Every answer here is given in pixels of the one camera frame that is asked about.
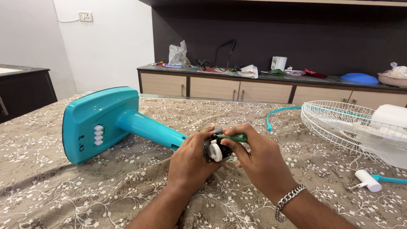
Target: hand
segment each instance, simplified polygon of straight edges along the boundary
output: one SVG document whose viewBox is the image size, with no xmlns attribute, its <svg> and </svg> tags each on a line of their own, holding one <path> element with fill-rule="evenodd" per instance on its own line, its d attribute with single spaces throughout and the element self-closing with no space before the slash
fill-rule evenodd
<svg viewBox="0 0 407 229">
<path fill-rule="evenodd" d="M 224 165 L 224 162 L 207 163 L 204 160 L 204 141 L 213 135 L 214 129 L 214 126 L 210 126 L 189 136 L 172 155 L 168 171 L 168 188 L 192 195 L 209 175 Z"/>
<path fill-rule="evenodd" d="M 221 144 L 233 150 L 240 161 L 237 167 L 243 167 L 253 185 L 274 205 L 298 186 L 275 141 L 257 133 L 250 124 L 235 126 L 231 129 L 224 128 L 223 132 L 227 136 L 247 135 L 250 153 L 242 144 L 230 139 L 222 139 Z"/>
</svg>

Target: white fan guard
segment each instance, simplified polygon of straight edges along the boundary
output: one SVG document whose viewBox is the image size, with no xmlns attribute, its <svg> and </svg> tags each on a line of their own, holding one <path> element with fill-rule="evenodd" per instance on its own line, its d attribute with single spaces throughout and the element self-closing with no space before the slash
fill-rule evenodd
<svg viewBox="0 0 407 229">
<path fill-rule="evenodd" d="M 407 129 L 372 121 L 374 112 L 348 103 L 311 101 L 302 105 L 301 119 L 310 131 L 335 146 L 407 169 Z"/>
</svg>

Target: patterned bedsheet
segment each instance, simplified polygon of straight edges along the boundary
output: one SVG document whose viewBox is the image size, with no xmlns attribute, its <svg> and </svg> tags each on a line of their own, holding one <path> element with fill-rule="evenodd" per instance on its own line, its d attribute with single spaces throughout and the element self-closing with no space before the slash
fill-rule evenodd
<svg viewBox="0 0 407 229">
<path fill-rule="evenodd" d="M 0 229 L 124 228 L 166 185 L 173 151 L 129 135 L 83 165 L 65 157 L 61 126 L 65 107 L 79 95 L 0 124 Z M 299 110 L 270 117 L 282 104 L 140 99 L 140 112 L 190 135 L 210 124 L 250 123 L 275 139 L 298 183 L 321 202 L 361 228 L 403 228 L 407 223 L 407 186 L 382 183 L 380 192 L 346 187 L 359 181 L 352 169 L 357 156 L 310 133 Z M 190 199 L 178 228 L 295 228 L 274 219 L 274 206 L 235 167 L 237 158 L 212 174 Z M 407 178 L 405 170 L 358 159 L 358 168 Z M 328 178 L 318 174 L 330 168 Z"/>
</svg>

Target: green screwdriver handle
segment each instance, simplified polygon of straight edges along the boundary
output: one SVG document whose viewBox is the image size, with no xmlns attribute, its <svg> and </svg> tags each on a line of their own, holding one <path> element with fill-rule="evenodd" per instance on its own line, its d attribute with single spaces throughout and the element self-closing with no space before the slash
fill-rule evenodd
<svg viewBox="0 0 407 229">
<path fill-rule="evenodd" d="M 235 134 L 235 135 L 232 135 L 232 136 L 219 134 L 217 136 L 218 136 L 218 138 L 221 138 L 221 139 L 230 139 L 232 141 L 247 142 L 247 136 L 245 134 Z"/>
</svg>

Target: wall socket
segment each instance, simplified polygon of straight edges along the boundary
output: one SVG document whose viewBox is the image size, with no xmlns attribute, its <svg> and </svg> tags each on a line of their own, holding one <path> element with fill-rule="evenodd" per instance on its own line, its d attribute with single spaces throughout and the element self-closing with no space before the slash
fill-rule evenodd
<svg viewBox="0 0 407 229">
<path fill-rule="evenodd" d="M 92 12 L 81 11 L 79 12 L 79 21 L 81 22 L 93 22 Z"/>
</svg>

